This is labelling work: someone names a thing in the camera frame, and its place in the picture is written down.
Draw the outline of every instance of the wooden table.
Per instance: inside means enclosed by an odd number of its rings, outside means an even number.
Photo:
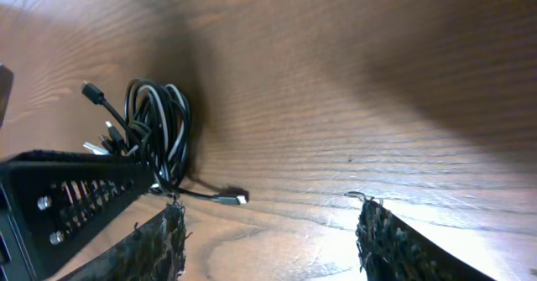
[[[2,154],[82,151],[149,76],[191,99],[187,280],[349,280],[359,190],[499,279],[537,268],[535,0],[0,0]],[[186,187],[209,192],[185,181]],[[132,205],[63,271],[167,200]]]

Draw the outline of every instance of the black cable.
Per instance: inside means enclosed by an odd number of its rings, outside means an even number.
[[[162,86],[151,80],[135,79],[125,93],[123,119],[104,94],[91,83],[85,83],[82,93],[97,105],[103,105],[125,130],[126,139],[112,134],[114,141],[126,144],[126,154],[149,164],[158,186],[150,192],[157,195],[178,193],[226,205],[246,203],[243,195],[204,195],[179,187],[186,172],[188,135],[192,122],[190,103],[175,86]]]

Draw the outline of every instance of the metal screw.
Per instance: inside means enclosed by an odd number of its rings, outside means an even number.
[[[50,208],[50,206],[52,206],[52,200],[50,199],[50,196],[43,196],[37,199],[37,207],[40,210],[46,210]]]
[[[64,241],[64,233],[61,231],[56,231],[50,234],[50,243],[57,245]]]

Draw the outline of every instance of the white cable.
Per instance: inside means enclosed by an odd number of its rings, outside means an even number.
[[[165,87],[171,88],[174,91],[174,93],[177,95],[177,98],[179,99],[180,105],[186,111],[186,105],[185,105],[185,102],[183,101],[183,96],[179,92],[177,87],[175,87],[172,84],[168,84]],[[177,148],[179,147],[179,141],[183,137],[184,133],[185,133],[185,117],[181,118],[181,129],[179,130],[179,135],[177,135],[177,139],[175,140],[174,147],[171,149],[171,151],[169,151],[168,160],[171,160],[174,157],[175,152],[177,152]],[[186,156],[186,148],[183,148],[183,154],[181,154],[181,161],[185,159],[185,156]]]
[[[164,151],[167,152],[168,151],[168,124],[166,123],[166,116],[164,114],[164,108],[162,107],[162,102],[160,101],[160,98],[159,98],[159,93],[152,86],[149,86],[149,85],[140,86],[140,88],[138,88],[138,93],[140,93],[141,91],[144,91],[145,89],[149,89],[149,91],[151,91],[150,96],[151,95],[154,96],[155,100],[157,101],[157,105],[159,106],[160,119],[162,121],[162,129],[164,132]]]

